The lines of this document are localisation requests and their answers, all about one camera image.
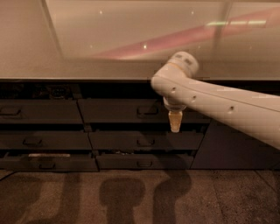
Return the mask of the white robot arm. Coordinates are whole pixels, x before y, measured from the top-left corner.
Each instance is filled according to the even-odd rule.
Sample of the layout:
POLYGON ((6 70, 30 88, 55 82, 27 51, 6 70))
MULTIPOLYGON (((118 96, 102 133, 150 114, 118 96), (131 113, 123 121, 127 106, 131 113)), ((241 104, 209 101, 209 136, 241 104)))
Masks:
POLYGON ((195 80, 197 60, 177 52, 151 78, 169 112, 194 109, 280 149, 280 97, 195 80))

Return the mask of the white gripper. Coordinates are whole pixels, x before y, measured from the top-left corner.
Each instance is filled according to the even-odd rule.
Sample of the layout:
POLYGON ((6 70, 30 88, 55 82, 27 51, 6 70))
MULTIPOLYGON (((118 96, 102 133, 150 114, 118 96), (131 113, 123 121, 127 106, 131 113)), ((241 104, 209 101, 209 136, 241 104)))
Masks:
POLYGON ((186 105, 176 102, 172 99, 163 98, 164 106, 170 111, 168 113, 171 131, 173 133, 179 133, 180 125, 182 123, 183 112, 186 109, 186 105))

